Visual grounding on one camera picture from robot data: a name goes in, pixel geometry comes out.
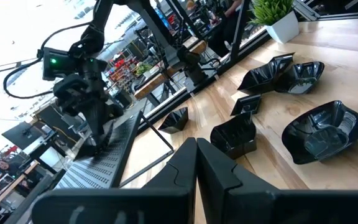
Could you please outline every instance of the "potted plant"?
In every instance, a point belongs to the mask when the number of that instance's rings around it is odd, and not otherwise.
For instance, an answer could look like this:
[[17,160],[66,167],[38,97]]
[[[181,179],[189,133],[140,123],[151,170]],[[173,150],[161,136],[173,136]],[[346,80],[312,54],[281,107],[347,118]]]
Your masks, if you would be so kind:
[[298,19],[292,10],[293,0],[252,0],[255,19],[264,25],[273,40],[286,43],[299,34]]
[[139,77],[140,75],[144,75],[146,78],[150,76],[149,70],[152,69],[151,65],[143,62],[139,62],[136,65],[136,77]]

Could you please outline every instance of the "black folded container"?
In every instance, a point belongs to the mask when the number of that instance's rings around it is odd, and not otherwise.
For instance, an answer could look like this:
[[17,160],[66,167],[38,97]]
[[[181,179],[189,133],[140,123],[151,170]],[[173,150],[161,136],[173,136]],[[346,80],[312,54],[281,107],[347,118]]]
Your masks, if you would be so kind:
[[258,113],[261,94],[245,96],[239,98],[231,111],[230,116],[234,116],[241,113],[251,112],[252,114]]
[[259,68],[249,70],[237,90],[254,95],[274,90],[274,84],[281,73],[292,63],[295,53],[279,55]]
[[231,159],[256,150],[256,127],[251,113],[242,113],[213,128],[211,143]]
[[282,142],[295,164],[331,157],[357,140],[358,113],[339,100],[297,117],[282,134]]
[[187,121],[189,120],[189,114],[187,107],[172,111],[165,118],[164,122],[158,128],[168,134],[177,133],[185,128]]
[[278,78],[274,90],[290,94],[308,93],[320,79],[323,70],[323,62],[296,64]]

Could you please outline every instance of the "black stand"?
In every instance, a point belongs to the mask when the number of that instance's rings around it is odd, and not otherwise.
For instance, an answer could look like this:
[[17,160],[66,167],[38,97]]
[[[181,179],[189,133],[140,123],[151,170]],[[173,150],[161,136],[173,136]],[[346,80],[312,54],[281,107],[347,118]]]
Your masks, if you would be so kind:
[[171,144],[169,144],[169,142],[156,130],[156,128],[150,123],[150,121],[148,121],[148,119],[142,115],[142,119],[147,123],[147,125],[154,131],[155,134],[157,134],[160,139],[169,147],[170,151],[165,153],[163,156],[159,157],[158,159],[156,159],[154,162],[152,162],[151,164],[149,164],[148,166],[144,167],[143,169],[141,169],[139,172],[137,172],[136,174],[132,175],[130,178],[126,179],[125,181],[123,181],[119,187],[123,187],[126,184],[128,184],[129,182],[133,181],[134,179],[138,178],[138,176],[144,174],[145,172],[147,172],[149,169],[153,168],[155,165],[159,164],[160,162],[162,162],[164,159],[166,159],[168,156],[172,155],[175,151],[173,150],[173,147]]

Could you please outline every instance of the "black cable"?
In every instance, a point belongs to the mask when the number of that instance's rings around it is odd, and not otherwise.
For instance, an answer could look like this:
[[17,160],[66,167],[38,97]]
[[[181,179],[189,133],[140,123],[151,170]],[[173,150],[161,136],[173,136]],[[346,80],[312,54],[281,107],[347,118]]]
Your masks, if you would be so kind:
[[35,98],[35,97],[38,97],[38,96],[44,96],[44,95],[47,95],[47,94],[51,94],[53,93],[53,91],[45,91],[43,93],[39,93],[39,94],[36,94],[36,95],[33,95],[33,96],[16,96],[16,95],[13,95],[12,93],[9,92],[9,90],[7,89],[7,81],[9,80],[9,78],[11,76],[13,76],[14,74],[16,74],[17,72],[25,69],[25,68],[28,68],[32,65],[35,65],[36,63],[40,62],[42,60],[42,58],[44,57],[44,54],[43,54],[43,51],[44,51],[44,48],[45,48],[45,45],[47,44],[47,42],[55,35],[55,34],[58,34],[62,31],[65,31],[65,30],[68,30],[68,29],[74,29],[74,28],[77,28],[77,27],[81,27],[81,26],[86,26],[86,25],[89,25],[91,24],[91,22],[85,22],[83,24],[78,24],[78,25],[75,25],[75,26],[71,26],[71,27],[66,27],[66,28],[62,28],[54,33],[52,33],[51,35],[49,35],[45,40],[44,42],[42,43],[41,45],[41,48],[37,54],[37,59],[34,60],[33,62],[31,63],[28,63],[28,64],[25,64],[25,65],[22,65],[20,66],[19,68],[11,71],[9,74],[6,75],[6,77],[4,78],[4,81],[3,81],[3,85],[4,85],[4,91],[6,92],[6,94],[8,94],[8,96],[11,96],[13,98],[18,98],[18,99],[31,99],[31,98]]

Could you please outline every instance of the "green plant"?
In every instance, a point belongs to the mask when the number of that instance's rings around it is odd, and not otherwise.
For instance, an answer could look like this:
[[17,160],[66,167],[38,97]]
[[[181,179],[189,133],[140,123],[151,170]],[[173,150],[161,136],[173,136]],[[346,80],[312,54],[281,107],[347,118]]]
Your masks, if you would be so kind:
[[251,23],[271,26],[292,10],[293,0],[252,0],[251,11],[255,19]]
[[136,68],[136,76],[138,77],[139,75],[149,71],[150,69],[152,69],[151,65],[139,62]]

